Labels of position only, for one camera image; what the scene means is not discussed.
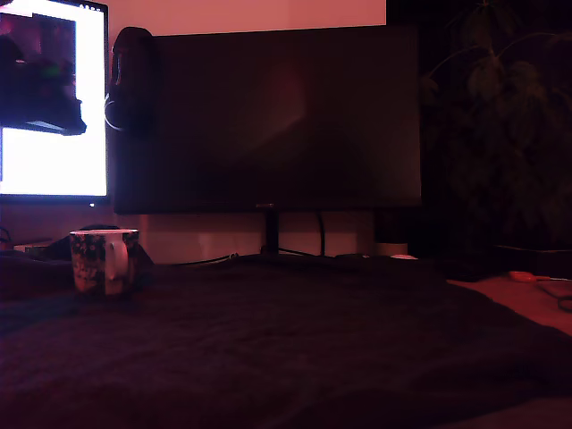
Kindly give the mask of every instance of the dark fabric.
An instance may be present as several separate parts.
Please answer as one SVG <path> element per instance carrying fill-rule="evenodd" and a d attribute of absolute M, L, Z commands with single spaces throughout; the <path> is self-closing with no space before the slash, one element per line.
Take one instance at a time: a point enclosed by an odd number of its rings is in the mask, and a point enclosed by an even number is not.
<path fill-rule="evenodd" d="M 156 266 L 114 302 L 0 264 L 33 291 L 0 303 L 2 427 L 427 427 L 572 393 L 566 334 L 422 261 Z"/>

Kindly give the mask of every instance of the black screen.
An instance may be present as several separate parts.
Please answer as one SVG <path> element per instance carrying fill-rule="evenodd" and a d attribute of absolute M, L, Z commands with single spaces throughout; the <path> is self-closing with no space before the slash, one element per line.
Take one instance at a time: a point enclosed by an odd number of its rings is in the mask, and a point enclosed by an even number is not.
<path fill-rule="evenodd" d="M 118 213 L 420 201 L 416 32 L 154 38 L 156 126 L 118 134 Z"/>

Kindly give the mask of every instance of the pink wall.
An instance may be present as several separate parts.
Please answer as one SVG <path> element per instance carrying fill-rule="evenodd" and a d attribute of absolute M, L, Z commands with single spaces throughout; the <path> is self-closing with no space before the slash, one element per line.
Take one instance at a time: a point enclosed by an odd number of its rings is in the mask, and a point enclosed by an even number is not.
<path fill-rule="evenodd" d="M 126 26 L 154 34 L 181 34 L 372 25 L 385 23 L 385 0 L 107 0 L 110 41 Z M 2 207 L 2 225 L 16 241 L 60 238 L 90 223 L 140 228 L 147 252 L 156 262 L 186 262 L 238 252 L 256 253 L 262 244 L 258 214 L 177 214 L 117 216 L 109 206 Z M 324 216 L 328 254 L 367 252 L 371 216 L 328 213 Z M 319 236 L 312 214 L 281 219 L 281 246 L 316 252 Z"/>

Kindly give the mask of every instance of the monitor bezel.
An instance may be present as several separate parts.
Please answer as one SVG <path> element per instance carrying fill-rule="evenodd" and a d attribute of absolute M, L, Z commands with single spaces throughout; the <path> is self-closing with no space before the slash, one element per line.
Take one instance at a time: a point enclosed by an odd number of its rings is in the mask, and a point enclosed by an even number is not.
<path fill-rule="evenodd" d="M 101 9 L 104 14 L 104 63 L 105 63 L 105 91 L 109 82 L 109 7 L 107 4 L 80 1 L 80 0 L 48 0 L 54 3 L 86 5 Z M 0 204 L 22 203 L 22 204 L 85 204 L 98 203 L 109 205 L 111 198 L 109 195 L 109 145 L 107 127 L 105 127 L 105 195 L 42 195 L 42 194 L 0 194 Z"/>

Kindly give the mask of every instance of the mug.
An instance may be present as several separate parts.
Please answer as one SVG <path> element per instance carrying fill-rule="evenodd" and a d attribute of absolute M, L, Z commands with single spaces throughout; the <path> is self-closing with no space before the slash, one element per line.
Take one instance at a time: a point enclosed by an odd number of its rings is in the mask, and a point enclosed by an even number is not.
<path fill-rule="evenodd" d="M 139 231 L 73 231 L 70 245 L 73 278 L 80 292 L 119 295 L 132 289 Z"/>

